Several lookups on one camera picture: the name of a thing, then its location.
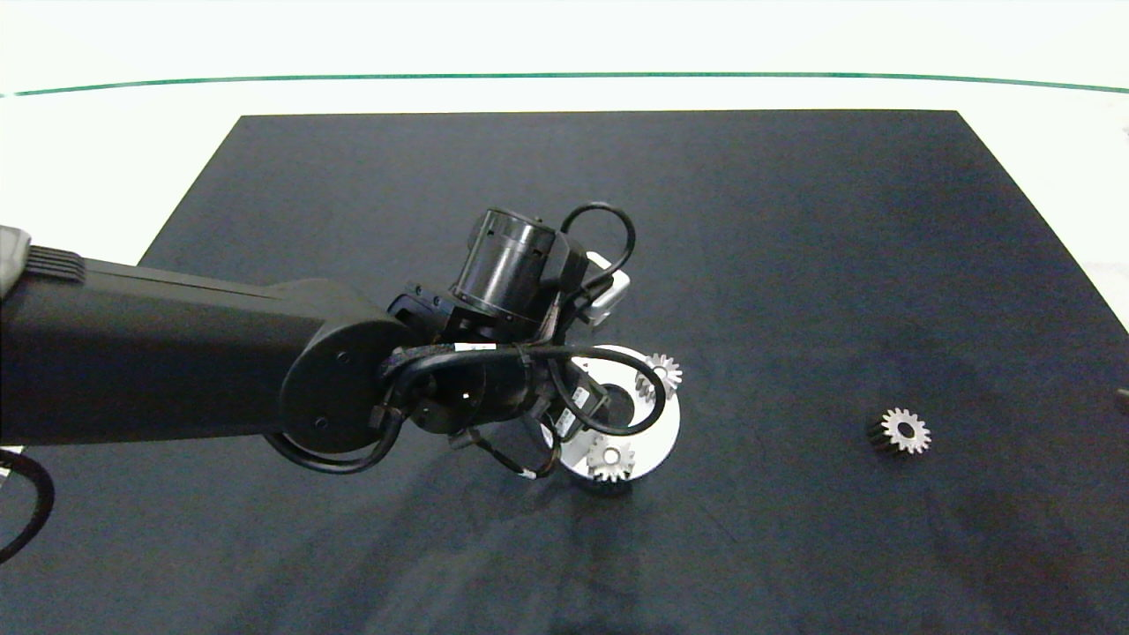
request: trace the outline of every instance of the white sticker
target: white sticker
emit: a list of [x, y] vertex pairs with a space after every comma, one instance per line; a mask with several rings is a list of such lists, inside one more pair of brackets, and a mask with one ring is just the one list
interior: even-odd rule
[[[15, 452], [16, 454], [19, 454], [20, 452], [24, 451], [24, 446], [16, 445], [16, 446], [0, 447], [0, 450], [7, 450], [8, 452]], [[3, 481], [8, 479], [9, 473], [10, 473], [9, 470], [0, 468], [0, 485], [3, 485]]]
[[[572, 393], [572, 401], [575, 401], [580, 408], [584, 408], [584, 405], [588, 402], [588, 397], [590, 397], [588, 391], [584, 390], [583, 386], [576, 386], [576, 392]], [[572, 421], [575, 420], [576, 415], [566, 408], [561, 418], [557, 419], [557, 434], [564, 436], [564, 433], [568, 432], [568, 428], [572, 426]]]
[[464, 350], [495, 350], [496, 348], [498, 348], [496, 343], [455, 342], [455, 353]]

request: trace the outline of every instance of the spur gear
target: spur gear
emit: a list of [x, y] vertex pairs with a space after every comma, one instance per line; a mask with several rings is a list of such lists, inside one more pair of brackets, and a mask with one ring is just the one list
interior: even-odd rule
[[631, 444], [605, 434], [597, 434], [592, 441], [586, 459], [588, 476], [593, 480], [615, 482], [627, 480], [634, 469], [634, 452]]
[[[682, 384], [682, 371], [680, 369], [680, 364], [674, 363], [674, 358], [669, 355], [659, 355], [656, 353], [646, 359], [647, 364], [655, 369], [655, 374], [658, 379], [663, 380], [663, 388], [666, 389], [666, 399], [669, 400], [674, 397], [674, 391], [679, 390], [679, 385]], [[655, 401], [655, 386], [650, 385], [647, 377], [642, 376], [642, 373], [636, 374], [636, 392], [639, 397], [647, 400], [647, 403], [654, 403]]]
[[882, 420], [870, 426], [870, 443], [885, 452], [921, 454], [929, 449], [929, 428], [904, 408], [886, 410]]

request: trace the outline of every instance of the robotic arm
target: robotic arm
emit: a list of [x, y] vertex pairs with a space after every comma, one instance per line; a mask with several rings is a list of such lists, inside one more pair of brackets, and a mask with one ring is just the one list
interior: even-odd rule
[[[594, 210], [623, 223], [614, 262], [569, 235]], [[411, 419], [526, 478], [548, 475], [564, 447], [581, 476], [625, 481], [632, 463], [614, 440], [658, 423], [680, 379], [665, 359], [566, 345], [576, 320], [602, 322], [628, 285], [634, 227], [605, 203], [577, 208], [559, 229], [491, 209], [448, 293], [409, 285], [387, 311], [329, 280], [256, 287], [86, 260], [7, 227], [0, 237], [0, 445], [260, 434], [299, 466], [352, 473], [384, 458]], [[593, 364], [630, 368], [649, 411], [611, 416], [615, 388], [593, 379]], [[478, 433], [515, 419], [544, 436], [543, 466], [519, 466]], [[615, 451], [609, 466], [628, 468], [577, 469], [601, 443]], [[0, 467], [33, 478], [30, 460], [12, 456]]]

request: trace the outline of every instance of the black cylinder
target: black cylinder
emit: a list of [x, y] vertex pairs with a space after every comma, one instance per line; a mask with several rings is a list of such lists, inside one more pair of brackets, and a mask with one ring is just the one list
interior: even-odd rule
[[555, 238], [553, 228], [518, 214], [487, 211], [452, 293], [483, 313], [535, 330], [555, 295], [541, 284]]

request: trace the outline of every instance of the black table mat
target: black table mat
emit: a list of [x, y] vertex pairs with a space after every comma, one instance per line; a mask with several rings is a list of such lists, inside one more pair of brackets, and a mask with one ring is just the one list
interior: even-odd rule
[[[685, 369], [629, 497], [414, 427], [344, 478], [259, 438], [30, 449], [59, 502], [5, 632], [1129, 629], [1129, 338], [956, 113], [248, 116], [142, 264], [384, 306], [449, 285], [487, 207], [593, 199], [639, 245], [576, 341]], [[867, 444], [894, 407], [925, 455]]]

